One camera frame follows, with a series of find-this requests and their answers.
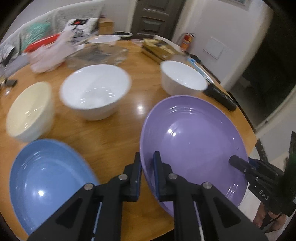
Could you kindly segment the black round bin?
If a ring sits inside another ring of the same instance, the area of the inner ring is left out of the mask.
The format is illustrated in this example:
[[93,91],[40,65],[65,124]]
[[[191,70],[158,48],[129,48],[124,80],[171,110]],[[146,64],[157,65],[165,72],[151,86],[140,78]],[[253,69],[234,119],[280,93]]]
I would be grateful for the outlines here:
[[129,40],[132,38],[133,34],[131,32],[126,31],[115,31],[114,35],[119,36],[122,40]]

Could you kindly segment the wooden side cabinet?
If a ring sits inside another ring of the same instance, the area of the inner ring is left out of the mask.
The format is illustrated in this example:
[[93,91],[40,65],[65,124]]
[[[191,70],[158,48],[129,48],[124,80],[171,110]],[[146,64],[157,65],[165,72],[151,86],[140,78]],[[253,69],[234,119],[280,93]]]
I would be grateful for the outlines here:
[[112,35],[114,29],[114,21],[109,18],[99,18],[98,20],[98,34]]

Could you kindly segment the red lidded container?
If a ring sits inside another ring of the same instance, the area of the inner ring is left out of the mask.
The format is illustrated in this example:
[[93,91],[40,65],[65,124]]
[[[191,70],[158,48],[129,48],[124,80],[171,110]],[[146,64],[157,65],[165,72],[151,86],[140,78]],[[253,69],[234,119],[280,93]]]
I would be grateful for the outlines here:
[[46,46],[48,44],[52,44],[53,42],[55,42],[58,37],[60,36],[60,34],[55,34],[55,35],[51,35],[49,37],[45,37],[42,38],[40,40],[37,40],[35,42],[33,42],[32,44],[29,44],[25,49],[24,49],[24,53],[30,53],[30,52],[34,52],[37,49],[39,49],[42,46]]

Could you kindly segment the glass ashtray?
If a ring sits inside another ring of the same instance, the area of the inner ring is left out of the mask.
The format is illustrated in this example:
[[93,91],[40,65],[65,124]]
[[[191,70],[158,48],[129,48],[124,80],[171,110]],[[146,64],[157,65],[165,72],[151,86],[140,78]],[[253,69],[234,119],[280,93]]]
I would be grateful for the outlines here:
[[127,59],[128,51],[127,48],[117,45],[94,44],[69,55],[65,62],[68,68],[74,70],[97,64],[117,66]]

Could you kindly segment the blue wrapped chopsticks packet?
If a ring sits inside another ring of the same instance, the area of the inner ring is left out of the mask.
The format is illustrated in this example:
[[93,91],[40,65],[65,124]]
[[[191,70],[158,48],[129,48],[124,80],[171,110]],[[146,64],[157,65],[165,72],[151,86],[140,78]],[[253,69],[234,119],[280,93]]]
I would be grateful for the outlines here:
[[197,62],[193,58],[188,57],[187,60],[193,66],[193,68],[208,81],[209,84],[215,84],[214,81],[197,65]]

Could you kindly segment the black phone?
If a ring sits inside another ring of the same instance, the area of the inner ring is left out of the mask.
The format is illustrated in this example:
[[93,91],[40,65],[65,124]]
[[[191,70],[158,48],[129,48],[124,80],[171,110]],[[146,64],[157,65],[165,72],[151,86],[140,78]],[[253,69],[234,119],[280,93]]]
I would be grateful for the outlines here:
[[11,79],[11,80],[6,79],[4,81],[4,85],[6,87],[14,87],[17,83],[18,83],[18,81],[17,80],[13,80],[13,79]]

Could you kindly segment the cream bowl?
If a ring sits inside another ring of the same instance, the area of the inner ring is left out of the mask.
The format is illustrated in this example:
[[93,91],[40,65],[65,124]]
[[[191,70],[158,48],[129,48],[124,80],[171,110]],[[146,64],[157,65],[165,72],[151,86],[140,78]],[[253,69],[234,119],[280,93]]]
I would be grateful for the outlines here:
[[50,131],[54,114],[51,85],[44,81],[35,83],[11,105],[6,117],[6,132],[18,141],[32,142]]

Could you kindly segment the sofa with lace cover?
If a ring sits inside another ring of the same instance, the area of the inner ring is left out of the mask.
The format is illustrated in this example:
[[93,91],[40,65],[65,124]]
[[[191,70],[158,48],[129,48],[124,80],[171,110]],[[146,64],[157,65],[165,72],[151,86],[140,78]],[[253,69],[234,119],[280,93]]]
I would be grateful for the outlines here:
[[11,76],[29,64],[24,50],[38,40],[72,29],[71,42],[94,32],[105,1],[83,1],[60,6],[23,24],[1,42],[1,75]]

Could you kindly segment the blue plate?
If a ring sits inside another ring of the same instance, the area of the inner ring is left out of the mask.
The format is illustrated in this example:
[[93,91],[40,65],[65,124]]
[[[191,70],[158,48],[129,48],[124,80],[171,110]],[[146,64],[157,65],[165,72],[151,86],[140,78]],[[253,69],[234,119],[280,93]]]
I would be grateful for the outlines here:
[[27,235],[86,183],[99,185],[87,162],[67,144],[53,139],[27,144],[14,160],[9,184],[14,212]]

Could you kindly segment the dark door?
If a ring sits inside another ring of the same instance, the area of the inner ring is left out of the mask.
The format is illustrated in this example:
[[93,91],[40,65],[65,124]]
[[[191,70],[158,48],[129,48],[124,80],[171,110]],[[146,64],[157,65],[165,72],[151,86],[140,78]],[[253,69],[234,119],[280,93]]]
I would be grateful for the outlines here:
[[153,38],[158,35],[171,40],[185,2],[185,0],[137,1],[131,27],[132,38]]

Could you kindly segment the red fire extinguisher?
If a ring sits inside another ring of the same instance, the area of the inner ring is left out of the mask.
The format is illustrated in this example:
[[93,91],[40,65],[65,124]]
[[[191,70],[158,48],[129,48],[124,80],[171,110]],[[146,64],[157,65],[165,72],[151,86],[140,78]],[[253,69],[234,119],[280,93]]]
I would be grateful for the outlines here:
[[183,52],[187,52],[195,37],[195,33],[182,33],[177,40],[177,44]]

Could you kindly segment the white basin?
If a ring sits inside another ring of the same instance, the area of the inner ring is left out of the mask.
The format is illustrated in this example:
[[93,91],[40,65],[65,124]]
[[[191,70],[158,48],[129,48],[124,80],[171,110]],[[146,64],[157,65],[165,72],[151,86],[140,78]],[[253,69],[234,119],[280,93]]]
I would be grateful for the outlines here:
[[114,46],[119,40],[121,40],[121,37],[117,35],[98,35],[89,38],[87,42],[91,44],[106,44]]

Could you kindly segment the gold tissue box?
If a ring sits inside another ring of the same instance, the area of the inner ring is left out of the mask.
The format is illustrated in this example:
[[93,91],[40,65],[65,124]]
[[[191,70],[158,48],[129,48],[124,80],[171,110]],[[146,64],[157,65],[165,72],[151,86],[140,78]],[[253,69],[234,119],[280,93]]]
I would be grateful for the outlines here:
[[182,52],[176,50],[173,46],[163,40],[144,39],[142,52],[156,63],[171,60]]

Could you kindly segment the white tree print cushion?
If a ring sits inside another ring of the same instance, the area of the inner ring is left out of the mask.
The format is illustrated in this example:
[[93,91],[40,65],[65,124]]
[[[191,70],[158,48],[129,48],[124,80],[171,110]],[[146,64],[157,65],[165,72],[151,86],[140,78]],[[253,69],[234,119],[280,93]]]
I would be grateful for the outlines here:
[[89,37],[97,30],[97,24],[98,18],[70,19],[63,31],[70,32],[70,41],[75,43]]

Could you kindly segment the large white bowl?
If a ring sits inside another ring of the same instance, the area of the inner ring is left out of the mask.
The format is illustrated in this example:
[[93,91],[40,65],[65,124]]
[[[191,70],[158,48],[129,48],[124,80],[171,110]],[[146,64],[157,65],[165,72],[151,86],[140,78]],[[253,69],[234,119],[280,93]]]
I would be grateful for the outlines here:
[[62,103],[88,121],[114,114],[132,86],[130,75],[108,64],[83,67],[69,75],[60,86]]

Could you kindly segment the purple plate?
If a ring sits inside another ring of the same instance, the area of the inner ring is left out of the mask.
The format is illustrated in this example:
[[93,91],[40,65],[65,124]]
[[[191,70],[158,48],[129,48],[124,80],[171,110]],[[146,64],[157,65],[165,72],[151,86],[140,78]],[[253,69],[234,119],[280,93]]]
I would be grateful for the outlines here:
[[247,151],[232,121],[214,105],[177,95],[160,101],[147,115],[140,135],[140,160],[152,193],[156,151],[174,173],[191,183],[210,182],[234,205],[241,204],[247,180],[229,159],[236,155],[247,160]]

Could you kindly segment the teal cushion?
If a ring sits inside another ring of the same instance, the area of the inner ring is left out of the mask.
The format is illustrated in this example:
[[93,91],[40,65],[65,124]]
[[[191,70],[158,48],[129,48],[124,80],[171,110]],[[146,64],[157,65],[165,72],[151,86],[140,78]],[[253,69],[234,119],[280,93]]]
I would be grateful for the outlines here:
[[29,27],[25,27],[21,32],[21,50],[33,42],[40,40],[51,33],[50,23],[33,23]]

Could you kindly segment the small white bowl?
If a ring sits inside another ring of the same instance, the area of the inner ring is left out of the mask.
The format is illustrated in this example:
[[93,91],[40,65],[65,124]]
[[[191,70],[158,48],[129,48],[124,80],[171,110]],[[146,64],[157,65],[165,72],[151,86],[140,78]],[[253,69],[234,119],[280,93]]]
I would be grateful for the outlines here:
[[177,61],[163,61],[160,64],[161,86],[171,96],[195,96],[208,87],[207,80],[192,67]]

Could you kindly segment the white plastic bag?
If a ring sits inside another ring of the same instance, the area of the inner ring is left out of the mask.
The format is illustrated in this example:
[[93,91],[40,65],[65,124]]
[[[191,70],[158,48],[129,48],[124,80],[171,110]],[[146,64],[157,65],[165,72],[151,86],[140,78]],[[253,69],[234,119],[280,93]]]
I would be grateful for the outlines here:
[[60,32],[58,39],[52,44],[42,46],[34,52],[26,53],[29,65],[34,73],[49,72],[57,68],[69,55],[75,52],[70,43],[70,32]]

